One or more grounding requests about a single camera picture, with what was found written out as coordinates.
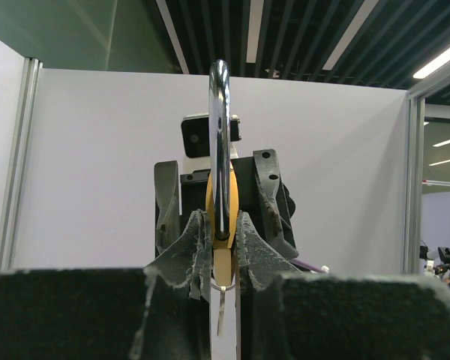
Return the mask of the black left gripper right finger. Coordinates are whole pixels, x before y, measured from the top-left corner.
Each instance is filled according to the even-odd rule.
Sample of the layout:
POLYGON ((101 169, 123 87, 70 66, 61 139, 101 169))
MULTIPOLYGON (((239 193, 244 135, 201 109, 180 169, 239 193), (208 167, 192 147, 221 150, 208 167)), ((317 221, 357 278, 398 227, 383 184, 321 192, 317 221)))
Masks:
POLYGON ((239 359, 450 359, 450 287, 300 271, 237 220, 239 359))

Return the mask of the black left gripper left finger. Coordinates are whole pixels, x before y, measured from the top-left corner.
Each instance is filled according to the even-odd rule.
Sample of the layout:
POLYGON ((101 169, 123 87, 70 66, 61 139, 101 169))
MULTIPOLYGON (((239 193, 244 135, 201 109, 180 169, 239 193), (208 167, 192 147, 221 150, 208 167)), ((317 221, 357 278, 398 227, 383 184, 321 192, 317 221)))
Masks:
POLYGON ((210 359, 209 217, 143 268, 0 273, 0 359, 210 359))

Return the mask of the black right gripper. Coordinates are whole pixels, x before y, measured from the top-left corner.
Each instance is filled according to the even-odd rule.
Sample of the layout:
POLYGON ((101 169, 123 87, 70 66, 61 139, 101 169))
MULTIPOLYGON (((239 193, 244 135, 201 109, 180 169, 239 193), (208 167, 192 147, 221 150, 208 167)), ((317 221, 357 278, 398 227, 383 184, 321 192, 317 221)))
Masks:
MULTIPOLYGON (((299 256, 293 235, 291 217, 296 205, 281 180, 278 155, 274 149, 254 151, 250 157, 232 159, 229 164, 229 238, 217 238, 219 248, 231 248, 238 213, 249 214, 259 236, 282 257, 299 256)), ((215 222, 217 209, 212 198, 209 169, 188 174, 179 173, 175 160, 154 165, 155 236, 158 256, 184 232, 191 212, 207 211, 215 222)))

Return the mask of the silver key pair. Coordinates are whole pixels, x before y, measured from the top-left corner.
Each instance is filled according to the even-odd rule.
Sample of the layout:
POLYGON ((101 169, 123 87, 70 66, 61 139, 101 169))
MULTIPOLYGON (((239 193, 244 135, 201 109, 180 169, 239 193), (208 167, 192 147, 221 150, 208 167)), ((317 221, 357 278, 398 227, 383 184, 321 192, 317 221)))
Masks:
POLYGON ((218 286, 215 280, 211 281, 211 287, 215 290, 218 290, 220 293, 219 296, 219 308, 218 308, 218 319, 217 319, 217 336, 221 337, 223 334, 224 327, 224 313, 225 313, 225 304, 226 304, 226 293, 234 290, 236 284, 233 283, 230 286, 218 286))

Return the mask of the long-shackle brass padlock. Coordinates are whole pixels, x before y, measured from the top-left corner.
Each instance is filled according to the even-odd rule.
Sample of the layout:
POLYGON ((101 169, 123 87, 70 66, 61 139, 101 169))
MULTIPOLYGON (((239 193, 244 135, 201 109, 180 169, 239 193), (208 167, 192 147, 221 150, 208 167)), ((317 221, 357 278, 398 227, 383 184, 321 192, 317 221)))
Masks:
POLYGON ((231 162, 230 71, 224 60, 211 64, 208 85, 211 168, 205 210, 211 224, 213 274, 218 286, 233 282, 233 242, 239 212, 239 192, 231 162))

